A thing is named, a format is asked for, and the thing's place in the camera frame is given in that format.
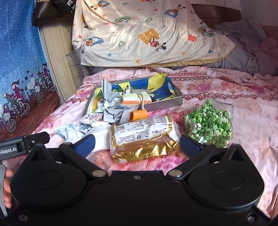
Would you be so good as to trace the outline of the person's left hand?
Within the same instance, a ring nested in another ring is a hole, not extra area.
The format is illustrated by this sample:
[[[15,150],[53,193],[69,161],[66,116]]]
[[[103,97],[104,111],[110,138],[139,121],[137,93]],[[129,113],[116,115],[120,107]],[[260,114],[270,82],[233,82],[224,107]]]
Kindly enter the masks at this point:
[[[12,207],[12,194],[11,194],[11,188],[10,188],[10,180],[13,177],[13,171],[6,168],[5,169],[5,176],[4,176],[4,182],[3,182],[3,200],[5,207],[8,209],[11,209]]]

